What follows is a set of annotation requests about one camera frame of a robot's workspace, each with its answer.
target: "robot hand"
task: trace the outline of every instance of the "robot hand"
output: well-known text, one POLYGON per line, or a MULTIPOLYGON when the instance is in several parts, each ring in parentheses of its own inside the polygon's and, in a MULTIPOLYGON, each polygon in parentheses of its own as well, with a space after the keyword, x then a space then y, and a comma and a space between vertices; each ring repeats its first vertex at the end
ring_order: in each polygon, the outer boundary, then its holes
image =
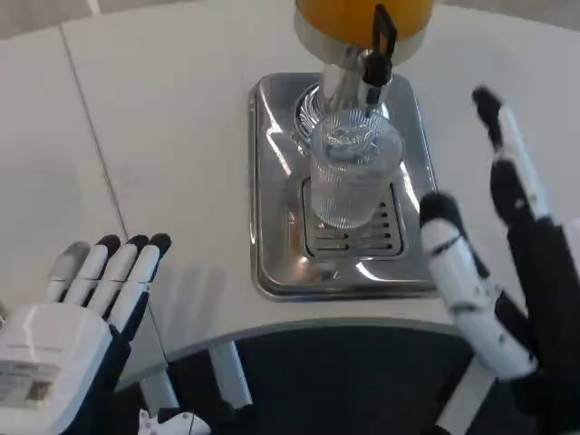
POLYGON ((0 433, 104 433, 109 399, 171 245, 106 236, 56 260, 46 303, 21 306, 0 333, 0 433))
POLYGON ((490 282, 469 243, 457 204, 440 193, 420 203, 429 269, 482 364, 500 380, 534 380, 539 432, 578 431, 580 281, 570 243, 552 222, 546 193, 512 111, 485 88, 476 89, 473 100, 495 151, 491 196, 507 227, 528 318, 490 282))

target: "white floor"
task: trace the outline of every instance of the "white floor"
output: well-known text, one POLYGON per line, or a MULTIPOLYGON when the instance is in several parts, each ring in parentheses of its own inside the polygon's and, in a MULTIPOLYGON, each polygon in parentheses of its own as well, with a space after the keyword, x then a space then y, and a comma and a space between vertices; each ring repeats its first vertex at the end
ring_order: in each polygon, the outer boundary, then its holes
MULTIPOLYGON (((0 0, 0 39, 85 16, 176 1, 178 0, 0 0)), ((580 0, 435 1, 519 16, 580 31, 580 0)))

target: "black fingertip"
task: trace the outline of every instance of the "black fingertip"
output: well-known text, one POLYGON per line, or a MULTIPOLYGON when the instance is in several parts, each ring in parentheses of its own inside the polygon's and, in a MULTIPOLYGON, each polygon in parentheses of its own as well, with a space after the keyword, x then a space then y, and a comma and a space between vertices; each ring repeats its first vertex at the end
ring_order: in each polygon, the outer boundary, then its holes
POLYGON ((166 233, 158 233, 151 238, 149 244, 159 249, 159 260, 161 260, 171 247, 171 237, 166 233))
POLYGON ((103 245, 107 247, 108 257, 112 257, 112 255, 117 252, 117 249, 121 247, 121 241, 114 234, 109 234, 108 236, 105 236, 99 240, 97 245, 103 245))
POLYGON ((467 239, 465 228, 463 227, 463 219, 461 219, 461 214, 459 213, 459 207, 455 199, 451 196, 439 192, 430 192, 421 199, 419 213, 420 227, 435 219, 447 220, 467 239))
POLYGON ((494 149, 501 148, 503 142, 499 126, 499 110, 503 103, 485 86, 479 86, 473 91, 471 98, 478 109, 481 122, 488 129, 488 136, 494 149))
MULTIPOLYGON (((420 212, 419 212, 419 224, 423 228, 425 224, 428 224, 432 220, 443 219, 448 221, 452 226, 454 226, 461 236, 469 243, 468 233, 463 226, 463 219, 461 218, 461 213, 459 212, 459 206, 453 197, 439 192, 430 192, 425 195, 420 201, 420 212)), ((487 279, 489 277, 489 270, 483 263, 481 258, 479 258, 478 253, 469 244, 471 250, 471 255, 473 257, 473 262, 475 267, 478 269, 478 275, 482 279, 487 279)))
POLYGON ((142 234, 138 234, 137 236, 131 237, 127 243, 135 245, 137 247, 137 252, 139 253, 149 243, 149 238, 142 234))

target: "stainless steel drip tray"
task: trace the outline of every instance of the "stainless steel drip tray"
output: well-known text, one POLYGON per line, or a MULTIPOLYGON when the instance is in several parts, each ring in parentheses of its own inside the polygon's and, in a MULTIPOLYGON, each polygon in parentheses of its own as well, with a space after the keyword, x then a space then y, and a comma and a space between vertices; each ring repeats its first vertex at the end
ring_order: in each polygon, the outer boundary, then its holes
POLYGON ((421 253, 419 199, 435 189, 419 108, 395 75, 388 109, 405 142, 399 174, 371 222, 343 231, 310 208, 310 157, 295 114, 318 74, 279 73, 250 95, 252 268, 256 287, 276 300, 434 295, 421 253))

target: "label sticker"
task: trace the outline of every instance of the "label sticker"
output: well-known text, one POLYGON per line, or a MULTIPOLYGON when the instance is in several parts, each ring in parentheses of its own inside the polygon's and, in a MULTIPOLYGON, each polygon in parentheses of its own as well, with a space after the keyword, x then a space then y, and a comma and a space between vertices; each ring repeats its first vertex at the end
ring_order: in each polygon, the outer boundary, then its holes
POLYGON ((59 371, 51 364, 0 361, 0 405, 29 410, 44 408, 59 371))

